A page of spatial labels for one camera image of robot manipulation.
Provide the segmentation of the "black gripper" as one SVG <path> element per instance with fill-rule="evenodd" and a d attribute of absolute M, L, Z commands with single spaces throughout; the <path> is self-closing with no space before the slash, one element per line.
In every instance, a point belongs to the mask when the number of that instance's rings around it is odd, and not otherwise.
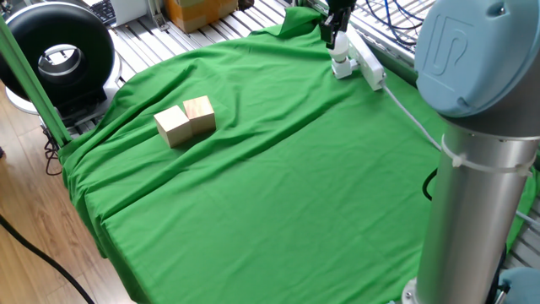
<path fill-rule="evenodd" d="M 320 23 L 321 39 L 326 43 L 327 49 L 333 50 L 339 32 L 346 32 L 351 10 L 356 0 L 327 0 L 328 15 Z"/>

